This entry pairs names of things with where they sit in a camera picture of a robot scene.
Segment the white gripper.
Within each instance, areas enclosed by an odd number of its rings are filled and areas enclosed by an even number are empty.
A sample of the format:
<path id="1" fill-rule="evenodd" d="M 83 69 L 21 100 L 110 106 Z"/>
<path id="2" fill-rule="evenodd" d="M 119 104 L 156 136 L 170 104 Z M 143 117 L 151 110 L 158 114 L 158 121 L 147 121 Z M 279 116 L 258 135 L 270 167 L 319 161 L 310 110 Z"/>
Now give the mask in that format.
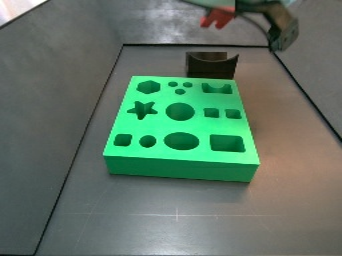
<path id="1" fill-rule="evenodd" d="M 289 7 L 301 0 L 182 0 L 186 3 L 204 7 L 204 8 L 223 8 L 234 7 L 236 10 L 255 9 L 257 7 L 266 7 L 271 4 L 279 4 Z"/>

